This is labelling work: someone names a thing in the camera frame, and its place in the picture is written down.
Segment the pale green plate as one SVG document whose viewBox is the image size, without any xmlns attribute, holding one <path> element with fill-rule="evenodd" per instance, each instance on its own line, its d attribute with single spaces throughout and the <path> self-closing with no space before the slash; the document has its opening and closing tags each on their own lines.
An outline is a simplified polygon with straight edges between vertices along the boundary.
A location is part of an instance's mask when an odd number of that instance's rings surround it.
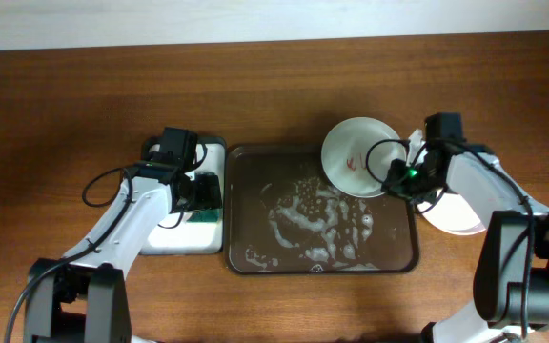
<svg viewBox="0 0 549 343">
<path fill-rule="evenodd" d="M 341 192 L 359 198 L 383 194 L 391 162 L 406 159 L 399 136 L 385 123 L 369 117 L 344 120 L 333 127 L 321 147 L 321 165 L 329 181 Z"/>
</svg>

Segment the white front plate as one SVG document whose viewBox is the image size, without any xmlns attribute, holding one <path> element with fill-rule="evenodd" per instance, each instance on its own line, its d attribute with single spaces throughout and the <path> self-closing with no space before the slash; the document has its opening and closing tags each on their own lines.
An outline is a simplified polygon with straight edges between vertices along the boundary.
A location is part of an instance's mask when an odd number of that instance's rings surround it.
<svg viewBox="0 0 549 343">
<path fill-rule="evenodd" d="M 442 232 L 446 232 L 446 233 L 449 233 L 449 234 L 452 234 L 452 235 L 458 235 L 458 236 L 474 235 L 474 234 L 484 232 L 486 230 L 486 228 L 482 224 L 475 225 L 475 226 L 467 228 L 467 229 L 446 229 L 446 228 L 441 228 L 441 227 L 436 227 L 436 229 L 438 229 Z"/>
</svg>

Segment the pinkish white plate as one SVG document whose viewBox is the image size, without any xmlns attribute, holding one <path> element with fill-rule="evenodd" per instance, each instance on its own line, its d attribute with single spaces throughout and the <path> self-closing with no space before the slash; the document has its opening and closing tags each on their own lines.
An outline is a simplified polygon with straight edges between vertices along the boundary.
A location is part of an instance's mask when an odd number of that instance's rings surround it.
<svg viewBox="0 0 549 343">
<path fill-rule="evenodd" d="M 434 227 L 467 229 L 482 224 L 469 204 L 458 194 L 445 193 L 432 209 L 430 206 L 430 203 L 423 202 L 417 205 L 417 209 Z"/>
</svg>

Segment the yellow green sponge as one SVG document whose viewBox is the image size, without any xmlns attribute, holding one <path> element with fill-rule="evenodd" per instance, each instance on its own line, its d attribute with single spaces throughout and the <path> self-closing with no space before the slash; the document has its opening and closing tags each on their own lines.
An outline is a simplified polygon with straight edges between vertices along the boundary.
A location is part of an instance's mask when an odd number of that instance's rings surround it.
<svg viewBox="0 0 549 343">
<path fill-rule="evenodd" d="M 188 223 L 216 223 L 220 219 L 220 209 L 210 209 L 193 212 L 187 219 Z"/>
</svg>

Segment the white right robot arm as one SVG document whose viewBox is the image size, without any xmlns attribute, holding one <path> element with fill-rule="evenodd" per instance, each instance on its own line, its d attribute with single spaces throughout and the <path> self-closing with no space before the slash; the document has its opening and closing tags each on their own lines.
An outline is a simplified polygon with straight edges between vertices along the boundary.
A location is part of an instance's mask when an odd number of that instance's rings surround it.
<svg viewBox="0 0 549 343">
<path fill-rule="evenodd" d="M 549 208 L 509 176 L 486 146 L 470 144 L 457 113 L 424 121 L 410 162 L 396 159 L 385 193 L 430 206 L 461 196 L 486 229 L 473 298 L 447 319 L 427 324 L 420 342 L 525 342 L 549 330 Z"/>
</svg>

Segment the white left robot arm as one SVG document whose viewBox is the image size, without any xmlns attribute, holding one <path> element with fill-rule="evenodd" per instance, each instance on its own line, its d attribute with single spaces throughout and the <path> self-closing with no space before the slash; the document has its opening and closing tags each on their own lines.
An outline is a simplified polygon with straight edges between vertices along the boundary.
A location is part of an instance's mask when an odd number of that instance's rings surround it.
<svg viewBox="0 0 549 343">
<path fill-rule="evenodd" d="M 90 232 L 58 259 L 38 259 L 13 312 L 26 342 L 136 342 L 126 278 L 138 255 L 213 254 L 223 247 L 226 142 L 165 128 L 117 168 L 116 194 Z"/>
</svg>

